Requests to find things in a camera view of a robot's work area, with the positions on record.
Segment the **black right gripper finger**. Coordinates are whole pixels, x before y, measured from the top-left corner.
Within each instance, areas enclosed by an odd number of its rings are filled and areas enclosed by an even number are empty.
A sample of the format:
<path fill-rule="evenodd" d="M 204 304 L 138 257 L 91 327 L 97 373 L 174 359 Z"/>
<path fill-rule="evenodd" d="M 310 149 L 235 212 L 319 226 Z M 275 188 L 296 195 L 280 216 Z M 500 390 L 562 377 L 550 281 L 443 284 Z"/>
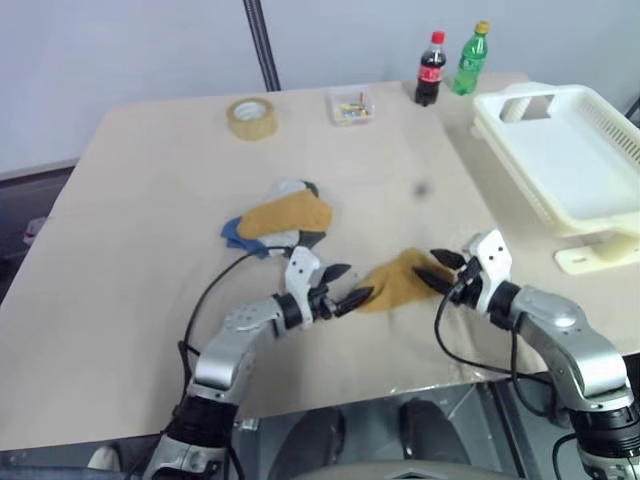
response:
<path fill-rule="evenodd" d="M 441 295 L 446 295 L 453 286 L 452 274 L 448 271 L 426 267 L 414 267 L 413 271 L 424 284 Z"/>
<path fill-rule="evenodd" d="M 431 249 L 431 255 L 449 269 L 462 269 L 466 265 L 464 256 L 448 249 Z"/>

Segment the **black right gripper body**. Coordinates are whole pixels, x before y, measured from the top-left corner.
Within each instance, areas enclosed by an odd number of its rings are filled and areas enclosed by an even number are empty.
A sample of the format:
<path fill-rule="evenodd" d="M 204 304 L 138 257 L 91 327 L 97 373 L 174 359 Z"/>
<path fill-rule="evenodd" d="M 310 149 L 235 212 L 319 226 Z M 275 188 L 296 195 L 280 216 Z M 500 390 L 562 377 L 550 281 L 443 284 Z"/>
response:
<path fill-rule="evenodd" d="M 450 289 L 449 300 L 455 305 L 476 305 L 483 287 L 478 259 L 455 256 L 452 269 L 457 272 L 457 280 Z"/>

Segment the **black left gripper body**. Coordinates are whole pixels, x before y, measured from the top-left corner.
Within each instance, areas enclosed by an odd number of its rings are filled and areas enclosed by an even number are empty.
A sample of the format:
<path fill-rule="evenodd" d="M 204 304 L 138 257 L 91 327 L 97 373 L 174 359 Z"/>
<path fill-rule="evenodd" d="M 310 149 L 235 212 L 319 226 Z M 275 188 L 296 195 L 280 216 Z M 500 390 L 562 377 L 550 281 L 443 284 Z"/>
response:
<path fill-rule="evenodd" d="M 330 299 L 328 297 L 329 283 L 323 282 L 323 273 L 317 282 L 317 285 L 312 287 L 308 293 L 308 302 L 311 310 L 313 320 L 328 320 L 333 316 L 333 312 L 330 307 Z"/>

